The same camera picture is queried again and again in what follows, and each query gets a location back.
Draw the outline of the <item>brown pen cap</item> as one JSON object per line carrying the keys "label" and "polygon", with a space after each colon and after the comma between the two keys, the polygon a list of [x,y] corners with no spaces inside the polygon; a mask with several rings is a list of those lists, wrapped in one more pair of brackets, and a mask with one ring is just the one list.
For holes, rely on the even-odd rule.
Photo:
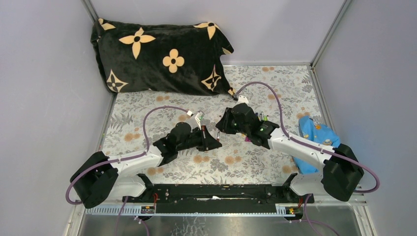
{"label": "brown pen cap", "polygon": [[205,139],[205,138],[206,138],[206,135],[205,135],[205,130],[206,130],[206,128],[205,128],[205,126],[204,126],[204,125],[202,125],[202,126],[201,126],[201,130],[202,130],[202,136],[203,136],[203,138]]}

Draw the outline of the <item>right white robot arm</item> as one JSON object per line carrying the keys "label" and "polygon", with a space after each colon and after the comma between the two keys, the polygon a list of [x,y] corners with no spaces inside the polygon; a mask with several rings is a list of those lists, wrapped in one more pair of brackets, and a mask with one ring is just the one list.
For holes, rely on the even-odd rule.
{"label": "right white robot arm", "polygon": [[282,189],[284,200],[293,203],[303,195],[324,194],[347,202],[364,175],[352,150],[346,145],[324,146],[298,135],[285,134],[271,121],[259,120],[252,108],[240,103],[226,108],[216,128],[225,134],[241,133],[256,146],[277,150],[313,165],[314,174],[295,174]]}

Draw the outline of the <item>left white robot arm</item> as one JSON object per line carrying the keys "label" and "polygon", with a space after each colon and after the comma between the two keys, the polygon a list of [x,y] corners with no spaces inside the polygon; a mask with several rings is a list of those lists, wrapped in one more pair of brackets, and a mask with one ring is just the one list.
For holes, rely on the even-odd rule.
{"label": "left white robot arm", "polygon": [[102,151],[94,153],[70,178],[69,189],[74,189],[85,208],[93,208],[106,200],[125,196],[147,202],[152,188],[142,177],[141,170],[156,168],[174,161],[182,150],[196,148],[209,151],[222,147],[203,125],[191,127],[180,122],[166,136],[155,141],[147,150],[113,157]]}

